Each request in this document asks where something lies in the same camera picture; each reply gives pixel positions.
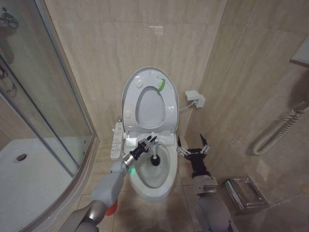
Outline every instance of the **white cable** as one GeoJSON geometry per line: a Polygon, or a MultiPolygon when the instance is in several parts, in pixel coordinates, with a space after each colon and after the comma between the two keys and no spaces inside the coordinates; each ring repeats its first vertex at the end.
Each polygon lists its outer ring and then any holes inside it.
{"type": "Polygon", "coordinates": [[[190,107],[190,106],[191,106],[191,105],[193,105],[194,103],[195,103],[195,101],[193,101],[190,105],[187,105],[187,106],[185,106],[185,107],[183,107],[183,108],[179,109],[179,111],[184,110],[184,109],[186,109],[186,108],[190,107]]]}
{"type": "Polygon", "coordinates": [[[274,127],[272,127],[255,143],[253,146],[253,153],[257,156],[265,154],[299,119],[301,119],[304,112],[305,111],[295,111],[293,109],[286,116],[284,116],[274,127]],[[266,141],[268,141],[267,144],[260,149],[262,144],[266,141]]]}

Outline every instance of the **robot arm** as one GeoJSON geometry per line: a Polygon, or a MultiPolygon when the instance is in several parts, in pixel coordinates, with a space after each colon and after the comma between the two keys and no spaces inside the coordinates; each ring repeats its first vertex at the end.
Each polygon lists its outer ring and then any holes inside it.
{"type": "Polygon", "coordinates": [[[189,160],[192,165],[194,192],[199,196],[195,205],[195,214],[206,232],[238,232],[231,220],[230,212],[226,204],[214,194],[216,193],[217,181],[211,176],[204,164],[204,158],[211,148],[206,139],[200,135],[203,148],[184,149],[178,137],[177,152],[189,160]]]}
{"type": "Polygon", "coordinates": [[[98,232],[98,225],[105,212],[115,204],[124,183],[125,175],[133,163],[143,152],[148,152],[155,142],[156,136],[148,136],[138,142],[138,146],[123,157],[123,161],[115,162],[111,173],[104,176],[91,195],[91,203],[74,211],[60,228],[60,232],[98,232]]]}

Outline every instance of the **white toilet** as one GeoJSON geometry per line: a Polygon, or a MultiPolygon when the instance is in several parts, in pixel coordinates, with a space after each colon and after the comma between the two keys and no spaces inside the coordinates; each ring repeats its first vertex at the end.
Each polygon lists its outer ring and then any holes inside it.
{"type": "Polygon", "coordinates": [[[152,132],[157,136],[160,164],[150,162],[151,149],[129,170],[134,190],[145,200],[159,201],[172,190],[177,172],[179,99],[176,88],[162,70],[145,67],[137,70],[126,83],[121,100],[125,131],[124,152],[137,146],[137,141],[152,132]]]}

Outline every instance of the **shower door handle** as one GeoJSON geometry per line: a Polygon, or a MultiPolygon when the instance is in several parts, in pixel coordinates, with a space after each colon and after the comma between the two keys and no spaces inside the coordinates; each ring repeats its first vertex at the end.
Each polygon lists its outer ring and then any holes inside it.
{"type": "Polygon", "coordinates": [[[8,72],[7,72],[4,68],[2,68],[2,66],[0,66],[0,79],[3,80],[3,79],[6,78],[6,77],[7,77],[7,78],[11,81],[11,83],[12,83],[11,88],[9,88],[8,90],[6,90],[6,92],[9,93],[9,92],[13,91],[13,89],[15,88],[15,84],[14,84],[13,81],[10,79],[8,72]]]}

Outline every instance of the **power cord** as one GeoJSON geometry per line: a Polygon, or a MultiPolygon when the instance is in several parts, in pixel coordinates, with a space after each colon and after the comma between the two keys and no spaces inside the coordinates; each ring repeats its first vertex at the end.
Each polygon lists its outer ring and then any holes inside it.
{"type": "Polygon", "coordinates": [[[190,106],[193,105],[194,103],[196,103],[196,101],[193,101],[190,105],[187,105],[187,106],[185,106],[185,107],[179,109],[179,111],[184,110],[184,109],[190,107],[190,106]]]}

